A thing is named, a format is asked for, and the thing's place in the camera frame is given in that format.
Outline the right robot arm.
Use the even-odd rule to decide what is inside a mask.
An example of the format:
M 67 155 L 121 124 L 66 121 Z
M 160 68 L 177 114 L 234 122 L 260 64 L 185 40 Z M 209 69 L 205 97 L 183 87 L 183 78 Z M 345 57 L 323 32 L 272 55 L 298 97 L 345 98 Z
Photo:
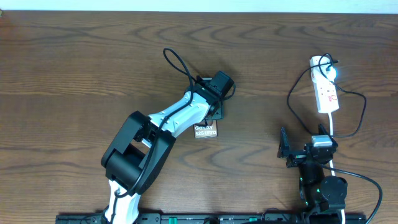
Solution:
M 341 211 L 345 209 L 347 181 L 335 175 L 326 176 L 323 166 L 333 159 L 338 143 L 330 136 L 323 125 L 318 126 L 318 134 L 302 150 L 290 147 L 287 132 L 280 130 L 278 158 L 286 160 L 286 167 L 298 168 L 300 174 L 299 193 L 306 208 L 299 215 L 299 223 L 341 223 Z

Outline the Galaxy S25 Ultra smartphone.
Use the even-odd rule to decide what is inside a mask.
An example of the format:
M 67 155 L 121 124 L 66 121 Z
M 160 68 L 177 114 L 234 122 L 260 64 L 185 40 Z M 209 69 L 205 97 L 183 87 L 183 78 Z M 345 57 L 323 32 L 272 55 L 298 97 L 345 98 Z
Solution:
M 208 120 L 193 126 L 194 137 L 196 139 L 215 138 L 218 136 L 216 120 Z

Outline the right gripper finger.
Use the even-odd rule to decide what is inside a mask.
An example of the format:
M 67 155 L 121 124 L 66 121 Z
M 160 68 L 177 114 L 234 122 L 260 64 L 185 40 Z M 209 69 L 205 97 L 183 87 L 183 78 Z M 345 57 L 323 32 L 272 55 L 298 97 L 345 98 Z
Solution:
M 289 156 L 289 154 L 290 154 L 289 140 L 285 128 L 282 127 L 280 130 L 280 143 L 277 152 L 277 157 L 286 158 Z
M 326 136 L 329 136 L 329 137 L 331 136 L 330 133 L 326 130 L 326 128 L 322 124 L 318 125 L 318 134 L 319 135 L 326 135 Z

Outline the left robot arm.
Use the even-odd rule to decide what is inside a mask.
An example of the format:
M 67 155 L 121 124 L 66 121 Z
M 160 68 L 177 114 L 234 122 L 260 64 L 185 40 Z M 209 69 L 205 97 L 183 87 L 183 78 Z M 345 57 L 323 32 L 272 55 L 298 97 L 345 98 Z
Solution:
M 101 158 L 111 189 L 102 223 L 136 221 L 140 197 L 159 175 L 176 138 L 217 113 L 235 89 L 233 79 L 218 71 L 213 78 L 198 77 L 168 108 L 127 117 Z

